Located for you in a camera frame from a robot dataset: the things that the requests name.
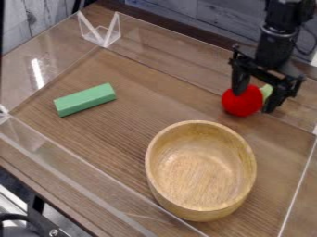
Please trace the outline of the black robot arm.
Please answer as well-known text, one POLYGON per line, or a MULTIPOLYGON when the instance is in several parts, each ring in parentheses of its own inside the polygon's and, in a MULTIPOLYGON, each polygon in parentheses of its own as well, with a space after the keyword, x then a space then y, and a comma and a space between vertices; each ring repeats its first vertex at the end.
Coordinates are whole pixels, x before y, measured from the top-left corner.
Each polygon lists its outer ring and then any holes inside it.
POLYGON ((242 95, 255 77, 273 87, 263 102, 263 113, 271 113, 289 97, 296 97, 306 76, 292 63, 301 29, 313 19, 316 0, 265 0, 266 17, 261 25, 257 48, 233 46, 231 90, 242 95))

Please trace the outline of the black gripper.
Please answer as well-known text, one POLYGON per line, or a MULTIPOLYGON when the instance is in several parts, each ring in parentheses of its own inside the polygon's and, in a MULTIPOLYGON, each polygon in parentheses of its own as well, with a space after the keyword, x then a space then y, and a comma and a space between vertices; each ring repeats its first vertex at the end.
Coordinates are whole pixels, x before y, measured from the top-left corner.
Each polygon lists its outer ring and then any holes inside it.
POLYGON ((227 64, 231 67, 231 90, 235 95, 243 93, 251 77, 266 83, 261 87, 262 113, 271 113, 287 97, 296 97, 306 80, 292 61, 286 61, 274 69, 259 65, 255 60, 255 49, 247 45, 233 45, 233 55, 227 64))

